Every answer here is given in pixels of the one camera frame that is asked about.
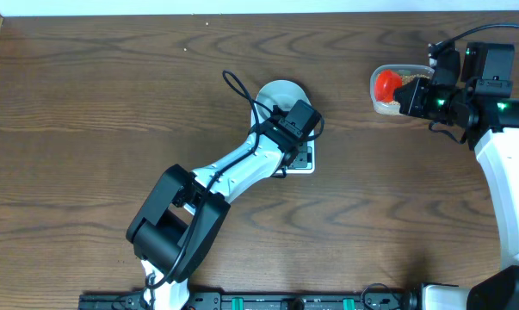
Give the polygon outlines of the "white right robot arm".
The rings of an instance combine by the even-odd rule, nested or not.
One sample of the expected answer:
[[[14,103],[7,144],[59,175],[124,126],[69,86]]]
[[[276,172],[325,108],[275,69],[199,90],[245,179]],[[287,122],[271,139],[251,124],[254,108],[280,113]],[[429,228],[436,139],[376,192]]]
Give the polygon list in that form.
[[[451,42],[429,48],[434,74],[397,88],[399,112],[464,130],[489,186],[500,243],[500,270],[472,288],[425,283],[401,301],[403,309],[519,309],[519,99],[511,96],[515,48]]]

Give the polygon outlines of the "red plastic measuring scoop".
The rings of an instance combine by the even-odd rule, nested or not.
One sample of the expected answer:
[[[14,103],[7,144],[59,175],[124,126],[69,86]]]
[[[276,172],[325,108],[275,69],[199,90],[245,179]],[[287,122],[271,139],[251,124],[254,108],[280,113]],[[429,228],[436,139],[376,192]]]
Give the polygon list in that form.
[[[402,85],[402,77],[397,72],[384,70],[375,80],[374,97],[379,102],[392,102],[394,91]]]

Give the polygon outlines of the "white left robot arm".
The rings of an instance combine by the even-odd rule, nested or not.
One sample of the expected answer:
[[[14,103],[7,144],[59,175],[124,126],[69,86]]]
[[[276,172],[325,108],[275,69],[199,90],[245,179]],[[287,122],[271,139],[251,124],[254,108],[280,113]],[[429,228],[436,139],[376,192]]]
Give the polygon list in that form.
[[[126,238],[145,269],[143,307],[181,309],[188,279],[203,262],[231,203],[254,183],[284,177],[300,146],[315,139],[322,115],[298,100],[289,111],[255,121],[246,141],[217,162],[187,171],[179,164],[158,179]]]

